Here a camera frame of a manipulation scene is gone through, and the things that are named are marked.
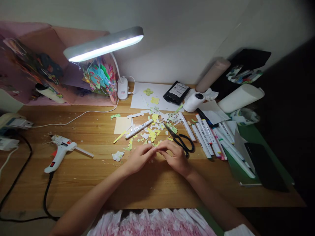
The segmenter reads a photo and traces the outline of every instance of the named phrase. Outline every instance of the hot glue gun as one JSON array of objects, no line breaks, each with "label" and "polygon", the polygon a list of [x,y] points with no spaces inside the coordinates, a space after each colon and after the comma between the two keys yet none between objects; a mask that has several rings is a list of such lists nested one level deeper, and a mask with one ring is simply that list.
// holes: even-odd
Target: hot glue gun
[{"label": "hot glue gun", "polygon": [[52,137],[52,142],[57,144],[58,148],[53,153],[53,156],[55,156],[55,158],[53,159],[52,163],[44,170],[44,172],[47,174],[53,171],[56,171],[58,169],[67,151],[73,151],[74,149],[77,149],[91,157],[94,157],[92,153],[89,153],[79,148],[78,145],[75,142],[72,142],[70,139],[67,139],[59,135],[54,135],[51,137]]}]

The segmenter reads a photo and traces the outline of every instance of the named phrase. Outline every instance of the hand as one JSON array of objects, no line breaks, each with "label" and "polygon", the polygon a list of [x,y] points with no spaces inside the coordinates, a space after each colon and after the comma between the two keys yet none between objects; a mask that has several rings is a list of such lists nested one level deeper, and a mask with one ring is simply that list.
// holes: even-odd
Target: hand
[{"label": "hand", "polygon": [[150,158],[157,155],[153,148],[152,144],[137,146],[122,167],[126,168],[127,173],[130,175],[138,172]]},{"label": "hand", "polygon": [[[185,178],[190,174],[193,168],[188,163],[185,152],[181,146],[170,140],[164,140],[156,149],[157,152],[164,156],[167,163],[179,174]],[[173,153],[173,157],[166,152],[167,150],[170,150]]]}]

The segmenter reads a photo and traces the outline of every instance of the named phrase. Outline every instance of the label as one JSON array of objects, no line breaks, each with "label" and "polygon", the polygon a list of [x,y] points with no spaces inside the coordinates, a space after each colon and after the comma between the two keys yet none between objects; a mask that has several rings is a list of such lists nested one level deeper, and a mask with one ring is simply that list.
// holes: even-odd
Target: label
[{"label": "label", "polygon": [[170,93],[175,94],[178,97],[181,97],[188,88],[189,88],[188,86],[186,86],[186,85],[184,85],[182,83],[177,83],[170,90]]}]

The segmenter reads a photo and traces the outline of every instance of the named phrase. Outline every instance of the forearm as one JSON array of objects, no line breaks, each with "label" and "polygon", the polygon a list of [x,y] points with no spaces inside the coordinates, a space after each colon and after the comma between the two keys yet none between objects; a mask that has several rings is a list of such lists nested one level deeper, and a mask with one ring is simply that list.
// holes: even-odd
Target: forearm
[{"label": "forearm", "polygon": [[224,231],[244,224],[254,234],[258,235],[251,223],[235,207],[224,200],[214,188],[210,187],[196,170],[193,169],[186,176],[186,180],[191,184],[210,214]]},{"label": "forearm", "polygon": [[50,235],[81,235],[91,224],[109,196],[128,177],[123,166],[77,201],[56,223]]}]

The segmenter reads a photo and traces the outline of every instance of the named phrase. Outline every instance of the left hand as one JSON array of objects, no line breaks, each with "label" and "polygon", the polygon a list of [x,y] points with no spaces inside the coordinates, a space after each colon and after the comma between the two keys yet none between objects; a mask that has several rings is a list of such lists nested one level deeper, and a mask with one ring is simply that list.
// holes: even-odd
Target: left hand
[{"label": "left hand", "polygon": [[134,174],[142,169],[144,164],[157,155],[152,144],[140,145],[131,153],[126,163],[122,166],[128,174]]}]

